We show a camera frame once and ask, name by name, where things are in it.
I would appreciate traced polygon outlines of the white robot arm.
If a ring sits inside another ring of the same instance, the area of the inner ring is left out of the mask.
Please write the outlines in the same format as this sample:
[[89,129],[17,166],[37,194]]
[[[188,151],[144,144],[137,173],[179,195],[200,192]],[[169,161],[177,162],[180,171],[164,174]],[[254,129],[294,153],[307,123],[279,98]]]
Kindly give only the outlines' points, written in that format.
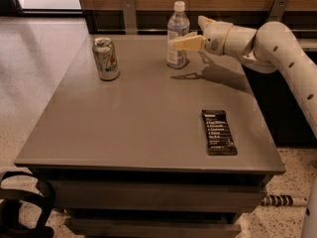
[[258,29],[198,18],[201,34],[195,32],[167,42],[174,51],[204,50],[229,56],[243,66],[261,73],[279,71],[317,136],[317,65],[302,50],[284,24],[271,21]]

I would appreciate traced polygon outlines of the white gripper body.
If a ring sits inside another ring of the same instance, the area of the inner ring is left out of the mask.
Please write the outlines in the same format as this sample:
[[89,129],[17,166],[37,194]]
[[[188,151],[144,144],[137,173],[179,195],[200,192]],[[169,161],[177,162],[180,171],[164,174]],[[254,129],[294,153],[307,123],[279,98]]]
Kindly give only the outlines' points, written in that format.
[[227,35],[232,27],[233,24],[227,22],[206,23],[202,30],[206,39],[205,50],[210,54],[222,56]]

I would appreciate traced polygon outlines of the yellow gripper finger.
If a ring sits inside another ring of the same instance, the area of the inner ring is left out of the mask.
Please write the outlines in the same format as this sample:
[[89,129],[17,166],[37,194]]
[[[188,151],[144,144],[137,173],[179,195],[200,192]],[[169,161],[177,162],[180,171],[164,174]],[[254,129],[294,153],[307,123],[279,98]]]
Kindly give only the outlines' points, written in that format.
[[211,31],[216,27],[216,21],[205,16],[198,17],[198,26],[202,32]]
[[206,39],[196,32],[186,34],[172,40],[172,48],[175,51],[193,51],[198,52],[205,48]]

